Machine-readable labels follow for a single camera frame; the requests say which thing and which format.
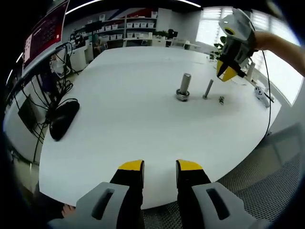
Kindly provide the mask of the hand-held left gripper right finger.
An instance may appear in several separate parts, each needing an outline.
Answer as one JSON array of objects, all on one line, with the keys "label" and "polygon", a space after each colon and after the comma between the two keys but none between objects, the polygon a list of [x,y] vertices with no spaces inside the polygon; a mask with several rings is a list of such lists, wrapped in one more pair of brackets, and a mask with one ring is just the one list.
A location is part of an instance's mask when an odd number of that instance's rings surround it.
[{"label": "hand-held left gripper right finger", "polygon": [[234,193],[211,182],[201,165],[176,160],[177,201],[184,229],[248,229],[250,214]]}]

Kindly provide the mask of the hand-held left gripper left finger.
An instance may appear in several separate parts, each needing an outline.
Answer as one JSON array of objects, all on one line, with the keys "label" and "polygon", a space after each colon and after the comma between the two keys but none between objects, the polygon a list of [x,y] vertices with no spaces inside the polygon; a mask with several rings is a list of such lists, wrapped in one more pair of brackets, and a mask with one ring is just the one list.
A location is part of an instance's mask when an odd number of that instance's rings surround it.
[{"label": "hand-held left gripper left finger", "polygon": [[73,229],[135,229],[143,202],[144,161],[118,167],[110,182],[101,182],[81,197],[73,215]]}]

